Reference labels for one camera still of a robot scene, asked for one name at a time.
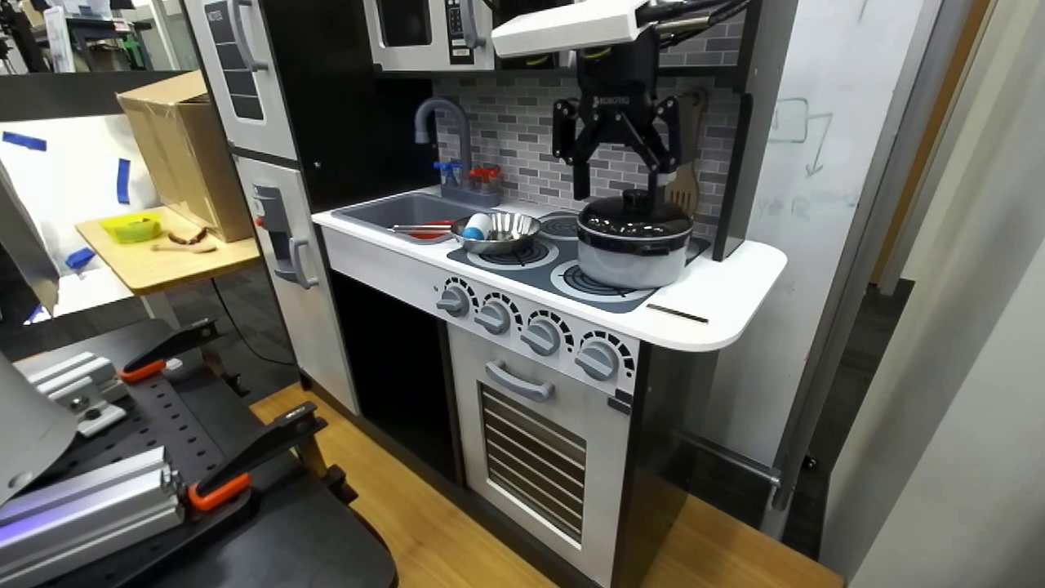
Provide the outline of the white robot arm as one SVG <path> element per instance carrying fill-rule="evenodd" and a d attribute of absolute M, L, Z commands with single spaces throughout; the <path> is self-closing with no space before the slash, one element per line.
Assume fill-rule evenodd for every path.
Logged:
<path fill-rule="evenodd" d="M 682 163 L 680 104 L 656 94 L 661 53 L 743 12 L 751 0 L 572 0 L 519 12 L 490 34 L 499 60 L 572 53 L 579 97 L 553 108 L 553 154 L 591 198 L 591 158 L 628 149 L 646 171 L 640 198 Z"/>

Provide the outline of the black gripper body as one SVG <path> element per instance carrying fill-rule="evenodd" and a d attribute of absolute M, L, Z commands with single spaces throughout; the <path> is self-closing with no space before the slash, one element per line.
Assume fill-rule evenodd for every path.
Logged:
<path fill-rule="evenodd" d="M 553 154 L 572 163 L 579 130 L 600 116 L 614 119 L 614 137 L 608 143 L 628 149 L 622 116 L 629 108 L 676 108 L 676 97 L 656 94 L 661 77 L 661 35 L 640 34 L 634 42 L 583 51 L 579 56 L 579 103 L 559 103 L 553 108 Z"/>

